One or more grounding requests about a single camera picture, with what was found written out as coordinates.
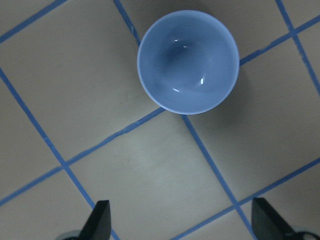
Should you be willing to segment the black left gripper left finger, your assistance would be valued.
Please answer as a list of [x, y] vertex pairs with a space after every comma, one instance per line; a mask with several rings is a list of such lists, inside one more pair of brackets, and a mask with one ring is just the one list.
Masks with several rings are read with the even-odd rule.
[[80, 240], [109, 240], [111, 237], [111, 210], [109, 200], [96, 203], [82, 228]]

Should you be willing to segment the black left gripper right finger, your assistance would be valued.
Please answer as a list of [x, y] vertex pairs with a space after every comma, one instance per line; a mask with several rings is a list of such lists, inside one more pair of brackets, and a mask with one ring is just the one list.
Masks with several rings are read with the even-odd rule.
[[252, 200], [251, 227], [258, 240], [289, 240], [296, 233], [263, 197]]

